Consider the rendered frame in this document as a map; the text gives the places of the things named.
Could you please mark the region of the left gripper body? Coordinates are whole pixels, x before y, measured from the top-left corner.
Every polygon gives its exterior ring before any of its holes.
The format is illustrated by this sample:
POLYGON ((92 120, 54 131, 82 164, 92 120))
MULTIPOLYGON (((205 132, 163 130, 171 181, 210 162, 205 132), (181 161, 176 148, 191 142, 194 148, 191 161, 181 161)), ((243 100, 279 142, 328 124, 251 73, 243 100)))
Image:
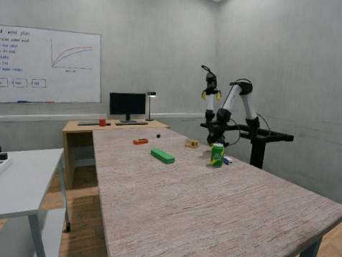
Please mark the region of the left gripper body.
POLYGON ((216 139, 217 137, 218 138, 221 138, 221 137, 225 138, 225 136, 221 132, 215 132, 215 133, 209 132, 209 135, 207 136, 208 144, 212 144, 213 142, 217 141, 217 139, 216 139))

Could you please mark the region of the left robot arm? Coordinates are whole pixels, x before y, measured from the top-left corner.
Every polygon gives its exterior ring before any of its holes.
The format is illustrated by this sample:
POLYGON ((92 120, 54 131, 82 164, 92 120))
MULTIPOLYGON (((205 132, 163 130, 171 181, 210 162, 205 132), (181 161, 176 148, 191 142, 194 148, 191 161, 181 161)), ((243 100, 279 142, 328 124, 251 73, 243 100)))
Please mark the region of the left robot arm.
MULTIPOLYGON (((230 82, 229 85, 234 84, 235 82, 230 82)), ((209 125, 208 125, 208 131, 210 133, 215 133, 215 132, 221 132, 224 133, 226 131, 226 129, 228 128, 228 124, 227 122, 229 122, 230 120, 230 115, 231 115, 231 111, 233 108, 233 105, 238 97, 238 95, 241 96, 241 99, 243 101, 244 104, 244 108, 246 111, 246 124, 249 127, 249 132, 243 132, 241 133, 241 135, 245 135, 245 136, 249 136, 255 139, 267 139, 266 137, 263 136, 258 136, 257 131, 258 128, 260 128, 260 122, 259 122, 259 118, 254 110, 254 105, 251 99, 251 91, 252 91, 252 85, 250 83, 245 83, 245 82, 237 82, 235 85, 233 85, 232 88, 230 88, 230 93, 227 95, 226 100, 224 101, 225 103, 221 106, 221 108, 218 109, 218 112, 216 114, 216 121, 209 121, 209 125), (241 86, 241 87, 240 87, 241 86), (243 88, 243 89, 242 89, 243 88), (220 111, 220 115, 219 114, 219 110, 220 111)), ((216 138, 218 143, 217 144, 223 144, 223 147, 225 148, 225 146, 228 146, 230 143, 226 142, 223 139, 223 137, 221 138, 216 138)))

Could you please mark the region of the green soda can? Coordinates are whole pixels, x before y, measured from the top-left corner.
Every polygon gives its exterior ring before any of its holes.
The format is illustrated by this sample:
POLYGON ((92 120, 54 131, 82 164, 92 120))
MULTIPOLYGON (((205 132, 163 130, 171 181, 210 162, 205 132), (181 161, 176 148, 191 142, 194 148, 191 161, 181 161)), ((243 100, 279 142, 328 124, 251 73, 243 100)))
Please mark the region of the green soda can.
POLYGON ((223 165, 223 144, 213 144, 211 152, 211 165, 221 167, 223 165))

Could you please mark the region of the green rectangular block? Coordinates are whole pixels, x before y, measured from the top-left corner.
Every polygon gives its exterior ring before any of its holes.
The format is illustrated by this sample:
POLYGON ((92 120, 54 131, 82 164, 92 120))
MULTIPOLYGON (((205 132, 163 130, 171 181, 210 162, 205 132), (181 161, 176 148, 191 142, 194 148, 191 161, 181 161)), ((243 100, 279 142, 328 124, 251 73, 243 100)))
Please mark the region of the green rectangular block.
POLYGON ((165 164, 175 163, 175 158, 160 149, 151 149, 151 155, 155 156, 165 164))

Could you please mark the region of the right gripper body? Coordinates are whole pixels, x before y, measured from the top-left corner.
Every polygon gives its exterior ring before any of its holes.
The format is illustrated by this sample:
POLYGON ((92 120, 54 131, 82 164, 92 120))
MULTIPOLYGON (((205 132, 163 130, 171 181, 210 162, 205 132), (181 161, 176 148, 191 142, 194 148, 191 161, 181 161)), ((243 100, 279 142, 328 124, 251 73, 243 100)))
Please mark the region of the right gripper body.
MULTIPOLYGON (((217 88, 210 89, 210 88, 208 88, 208 86, 207 86, 207 88, 205 90, 203 90, 201 97, 203 97, 203 93, 204 92, 206 92, 206 95, 211 95, 211 94, 214 94, 214 93, 217 93, 217 95, 218 95, 218 93, 221 94, 221 91, 218 90, 217 88)), ((217 95, 216 95, 216 97, 217 97, 217 95)))

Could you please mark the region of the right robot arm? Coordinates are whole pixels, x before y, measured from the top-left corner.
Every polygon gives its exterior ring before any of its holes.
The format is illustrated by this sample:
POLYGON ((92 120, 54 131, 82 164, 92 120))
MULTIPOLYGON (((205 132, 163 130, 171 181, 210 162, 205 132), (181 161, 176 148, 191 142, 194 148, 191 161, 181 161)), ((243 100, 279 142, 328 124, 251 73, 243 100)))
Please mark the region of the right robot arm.
MULTIPOLYGON (((213 73, 213 72, 212 72, 213 73)), ((209 85, 209 88, 216 88, 217 87, 217 81, 215 81, 215 77, 213 76, 213 74, 208 72, 208 74, 206 75, 207 77, 207 86, 209 85)), ((201 123, 202 125, 208 126, 209 125, 209 121, 213 120, 213 117, 215 115, 215 113, 213 113, 213 97, 214 95, 209 95, 208 96, 208 107, 207 110, 205 112, 205 118, 206 118, 206 122, 205 123, 201 123)))

